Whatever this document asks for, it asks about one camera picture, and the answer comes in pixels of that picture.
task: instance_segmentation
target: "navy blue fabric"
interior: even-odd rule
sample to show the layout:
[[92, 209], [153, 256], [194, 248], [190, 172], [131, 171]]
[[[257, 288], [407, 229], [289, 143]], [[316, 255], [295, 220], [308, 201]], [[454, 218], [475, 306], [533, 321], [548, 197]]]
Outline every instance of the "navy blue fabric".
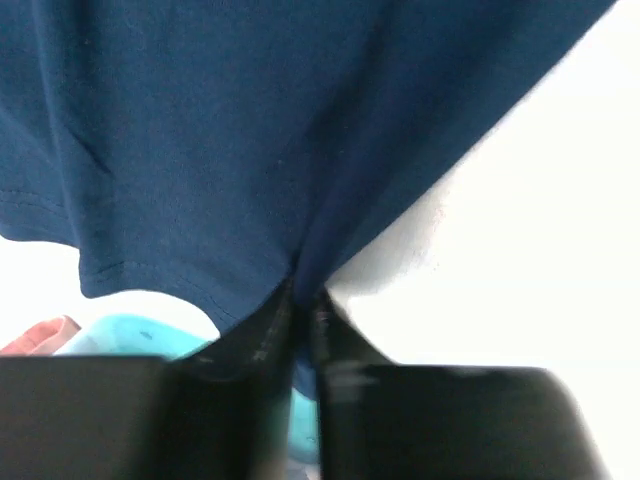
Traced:
[[223, 333], [309, 305], [612, 3], [0, 0], [0, 234]]

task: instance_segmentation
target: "light blue container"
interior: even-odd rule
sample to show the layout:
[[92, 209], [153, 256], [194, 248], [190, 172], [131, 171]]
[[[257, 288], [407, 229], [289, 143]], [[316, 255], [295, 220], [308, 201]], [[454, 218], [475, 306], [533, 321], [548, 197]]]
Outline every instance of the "light blue container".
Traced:
[[[209, 340], [138, 315], [109, 315], [81, 330], [56, 355], [161, 355], [176, 360]], [[318, 462], [316, 402], [296, 390], [291, 398], [289, 455], [299, 463]]]

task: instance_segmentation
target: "white background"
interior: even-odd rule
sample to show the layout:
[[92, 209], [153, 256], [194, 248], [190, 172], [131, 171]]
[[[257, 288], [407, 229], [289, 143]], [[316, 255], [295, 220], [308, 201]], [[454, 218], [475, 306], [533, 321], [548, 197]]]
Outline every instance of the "white background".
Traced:
[[[638, 45], [640, 2], [622, 0], [409, 213], [425, 228], [413, 256], [400, 249], [404, 270], [386, 272], [393, 282], [359, 289], [365, 255], [332, 287], [398, 361], [552, 368], [615, 480], [640, 478]], [[398, 236], [372, 247], [389, 252]], [[201, 311], [161, 294], [88, 301], [77, 252], [0, 239], [0, 342], [61, 313], [86, 324], [117, 311], [217, 336]]]

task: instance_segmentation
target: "folded pink cloth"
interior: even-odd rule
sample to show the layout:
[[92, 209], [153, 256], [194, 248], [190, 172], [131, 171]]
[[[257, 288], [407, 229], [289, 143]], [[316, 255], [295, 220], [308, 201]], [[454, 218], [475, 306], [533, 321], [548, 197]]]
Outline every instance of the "folded pink cloth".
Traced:
[[80, 326], [67, 316], [40, 322], [0, 349], [0, 355], [51, 355], [79, 331]]

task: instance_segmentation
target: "red fabric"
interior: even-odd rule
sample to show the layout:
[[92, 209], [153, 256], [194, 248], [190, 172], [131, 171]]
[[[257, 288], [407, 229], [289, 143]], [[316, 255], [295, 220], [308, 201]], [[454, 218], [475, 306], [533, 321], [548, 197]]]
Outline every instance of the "red fabric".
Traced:
[[0, 349], [0, 355], [51, 355], [79, 331], [80, 326], [67, 316], [40, 322]]

